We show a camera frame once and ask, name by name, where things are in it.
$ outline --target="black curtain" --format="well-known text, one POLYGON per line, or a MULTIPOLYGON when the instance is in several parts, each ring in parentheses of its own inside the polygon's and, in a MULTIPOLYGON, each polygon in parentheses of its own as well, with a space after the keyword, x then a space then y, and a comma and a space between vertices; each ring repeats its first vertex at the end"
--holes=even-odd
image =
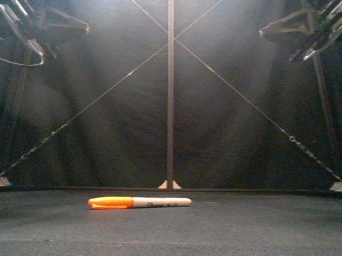
MULTIPOLYGON (((217 2, 175 1, 175 181, 183 188, 327 189, 330 174, 279 130, 332 164, 312 63, 288 63, 258 32, 300 4, 223 0, 208 11, 217 2)), ((49 4, 91 32, 29 69, 20 101, 5 91, 17 90, 22 70, 1 64, 10 70, 1 137, 13 133, 2 164, 72 122, 6 176, 14 185, 156 188, 167 177, 168 2, 49 4)))

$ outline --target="vertical rod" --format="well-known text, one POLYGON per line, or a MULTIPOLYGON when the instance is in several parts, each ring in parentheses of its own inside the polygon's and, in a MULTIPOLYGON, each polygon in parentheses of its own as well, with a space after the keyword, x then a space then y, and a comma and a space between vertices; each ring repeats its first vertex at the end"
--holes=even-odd
POLYGON ((173 189, 175 3, 168 0, 167 189, 173 189))
POLYGON ((334 169, 338 170, 338 173, 340 174, 340 161, 338 158, 339 153, 338 153, 338 143, 336 143, 336 131, 335 131, 335 126, 334 126, 334 121, 332 121, 330 99, 328 99, 320 57, 312 56, 312 61, 314 61, 314 68, 315 68, 318 90, 319 90, 319 95, 320 95, 320 104, 322 104, 323 115, 324 115, 327 139, 328 139, 328 146, 330 146, 330 155, 331 155, 331 158, 334 161, 334 169))

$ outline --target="black floor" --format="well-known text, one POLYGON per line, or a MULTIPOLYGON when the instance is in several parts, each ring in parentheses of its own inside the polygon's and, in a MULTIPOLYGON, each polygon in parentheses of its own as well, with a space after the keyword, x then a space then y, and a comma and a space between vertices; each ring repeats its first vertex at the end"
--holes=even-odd
POLYGON ((191 207, 89 210, 123 194, 1 192, 0 255, 342 255, 340 199, 184 193, 191 207))

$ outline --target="orange marker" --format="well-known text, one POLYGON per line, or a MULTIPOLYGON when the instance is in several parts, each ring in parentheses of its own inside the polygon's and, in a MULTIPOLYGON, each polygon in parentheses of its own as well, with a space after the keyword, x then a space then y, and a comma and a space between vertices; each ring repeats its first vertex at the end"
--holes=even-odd
POLYGON ((159 197, 97 197, 88 200, 88 205, 95 210, 153 208, 189 206, 188 198, 159 198, 159 197))

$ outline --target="marker cap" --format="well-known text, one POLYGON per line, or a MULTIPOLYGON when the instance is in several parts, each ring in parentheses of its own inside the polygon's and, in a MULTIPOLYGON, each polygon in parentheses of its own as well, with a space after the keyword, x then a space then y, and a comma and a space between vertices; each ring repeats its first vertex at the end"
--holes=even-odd
POLYGON ((127 209, 133 207, 132 197, 97 197, 88 200, 88 205, 95 210, 127 209))

